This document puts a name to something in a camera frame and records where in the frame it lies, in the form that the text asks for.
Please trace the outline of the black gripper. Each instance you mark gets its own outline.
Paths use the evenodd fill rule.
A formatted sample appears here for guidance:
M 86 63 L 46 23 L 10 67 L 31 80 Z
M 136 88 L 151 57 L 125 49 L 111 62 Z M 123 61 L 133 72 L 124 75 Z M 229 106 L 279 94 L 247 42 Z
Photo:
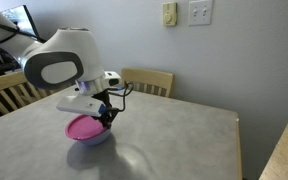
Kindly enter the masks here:
M 105 107 L 107 108 L 107 111 L 105 111 L 100 117 L 94 117 L 94 119 L 99 120 L 103 127 L 106 129 L 111 129 L 112 122 L 116 115 L 118 114 L 119 109 L 114 108 L 112 104 L 110 103 L 110 97 L 107 91 L 103 91 L 101 93 L 93 95 L 93 98 L 100 100 Z

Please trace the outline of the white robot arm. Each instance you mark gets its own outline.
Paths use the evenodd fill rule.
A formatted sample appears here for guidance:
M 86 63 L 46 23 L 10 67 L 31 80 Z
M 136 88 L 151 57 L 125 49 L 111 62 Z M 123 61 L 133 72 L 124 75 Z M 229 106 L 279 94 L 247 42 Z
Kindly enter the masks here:
M 0 47 L 21 66 L 26 79 L 42 89 L 58 89 L 75 83 L 78 94 L 62 98 L 61 111 L 88 115 L 109 128 L 118 108 L 112 107 L 109 93 L 121 83 L 121 76 L 106 71 L 90 30 L 58 29 L 43 42 L 16 26 L 0 13 Z

